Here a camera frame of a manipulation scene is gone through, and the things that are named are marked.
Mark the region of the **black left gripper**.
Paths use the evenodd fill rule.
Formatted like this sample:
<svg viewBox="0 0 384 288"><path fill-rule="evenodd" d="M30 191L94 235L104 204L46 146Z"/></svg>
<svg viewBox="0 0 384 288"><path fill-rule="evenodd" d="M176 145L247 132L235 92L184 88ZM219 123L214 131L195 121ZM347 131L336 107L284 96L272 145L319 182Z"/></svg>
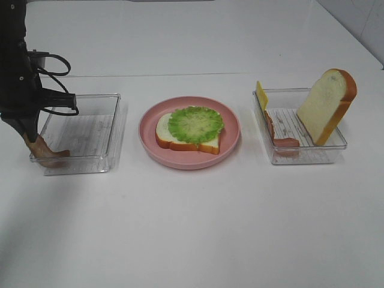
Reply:
<svg viewBox="0 0 384 288"><path fill-rule="evenodd" d="M1 1L1 116L28 143L38 137L40 111L74 116L76 96L57 79L71 70L63 57L48 52L28 51L25 42L26 1ZM44 59L61 61L66 72L49 72ZM50 107L67 107L71 113L55 112Z"/></svg>

